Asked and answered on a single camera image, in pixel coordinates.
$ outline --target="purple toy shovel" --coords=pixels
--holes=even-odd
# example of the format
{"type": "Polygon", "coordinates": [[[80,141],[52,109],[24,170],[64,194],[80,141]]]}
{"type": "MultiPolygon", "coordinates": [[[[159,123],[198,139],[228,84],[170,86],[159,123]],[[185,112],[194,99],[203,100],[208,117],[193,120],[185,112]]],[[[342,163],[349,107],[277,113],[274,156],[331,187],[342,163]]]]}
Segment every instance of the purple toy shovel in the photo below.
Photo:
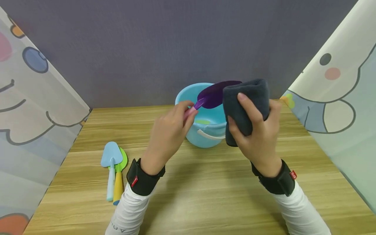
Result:
{"type": "Polygon", "coordinates": [[[233,86],[240,83],[241,81],[224,81],[208,86],[199,93],[197,96],[197,102],[194,104],[194,106],[185,111],[184,120],[186,120],[191,113],[198,110],[200,107],[213,109],[220,106],[223,100],[223,89],[226,86],[233,86]]]}

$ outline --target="bucket handle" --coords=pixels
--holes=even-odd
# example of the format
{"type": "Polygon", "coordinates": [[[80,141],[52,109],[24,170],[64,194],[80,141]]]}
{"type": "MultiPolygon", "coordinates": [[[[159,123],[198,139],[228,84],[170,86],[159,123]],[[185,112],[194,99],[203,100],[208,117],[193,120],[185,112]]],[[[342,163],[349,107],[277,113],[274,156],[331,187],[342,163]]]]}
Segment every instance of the bucket handle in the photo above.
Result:
{"type": "Polygon", "coordinates": [[[208,135],[208,134],[206,134],[205,132],[203,132],[201,129],[199,129],[198,131],[197,131],[197,133],[199,134],[199,135],[202,135],[203,137],[205,137],[205,138],[207,138],[207,139],[212,139],[212,140],[222,140],[222,139],[224,139],[226,136],[225,135],[223,135],[223,136],[218,136],[218,137],[216,137],[216,136],[211,136],[211,135],[208,135]]]}

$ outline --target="cartoon eye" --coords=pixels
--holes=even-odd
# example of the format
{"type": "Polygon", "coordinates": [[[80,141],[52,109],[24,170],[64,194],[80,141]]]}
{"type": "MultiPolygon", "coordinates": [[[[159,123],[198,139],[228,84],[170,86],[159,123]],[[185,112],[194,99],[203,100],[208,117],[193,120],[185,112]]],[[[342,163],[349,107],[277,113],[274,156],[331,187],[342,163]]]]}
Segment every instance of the cartoon eye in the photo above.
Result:
{"type": "Polygon", "coordinates": [[[329,64],[331,59],[332,59],[332,55],[329,54],[329,53],[325,53],[323,56],[321,56],[320,64],[321,65],[327,65],[327,64],[329,64]]]}
{"type": "Polygon", "coordinates": [[[48,71],[48,62],[44,55],[35,48],[26,47],[22,52],[25,63],[34,72],[46,73],[48,71]]]}

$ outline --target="table surface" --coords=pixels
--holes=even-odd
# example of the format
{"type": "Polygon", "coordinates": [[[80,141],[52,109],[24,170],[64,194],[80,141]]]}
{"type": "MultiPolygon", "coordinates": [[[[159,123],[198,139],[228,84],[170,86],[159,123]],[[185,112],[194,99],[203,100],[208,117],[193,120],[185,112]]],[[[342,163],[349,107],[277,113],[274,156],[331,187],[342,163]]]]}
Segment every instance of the table surface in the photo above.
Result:
{"type": "MultiPolygon", "coordinates": [[[[115,210],[106,201],[105,144],[129,158],[147,147],[156,117],[170,106],[94,109],[24,234],[104,234],[115,210]]],[[[332,234],[376,234],[376,216],[291,111],[283,106],[277,152],[332,234]]],[[[129,165],[124,169],[125,177],[129,165]]],[[[248,160],[225,141],[200,149],[185,140],[166,165],[140,234],[286,234],[273,197],[248,160]]]]}

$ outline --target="dark gray towel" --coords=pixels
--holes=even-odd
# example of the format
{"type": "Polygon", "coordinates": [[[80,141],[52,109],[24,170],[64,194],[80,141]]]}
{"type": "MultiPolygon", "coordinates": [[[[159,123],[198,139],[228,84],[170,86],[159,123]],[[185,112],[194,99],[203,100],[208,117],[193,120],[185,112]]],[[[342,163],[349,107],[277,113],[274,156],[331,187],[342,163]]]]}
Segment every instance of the dark gray towel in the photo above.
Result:
{"type": "Polygon", "coordinates": [[[232,134],[229,131],[229,122],[227,116],[235,120],[239,130],[245,136],[252,133],[252,123],[248,118],[246,111],[240,105],[237,95],[243,93],[255,104],[266,120],[269,116],[269,89],[264,79],[256,79],[244,82],[239,85],[228,86],[223,90],[223,109],[226,115],[226,143],[231,147],[237,147],[232,134]]]}

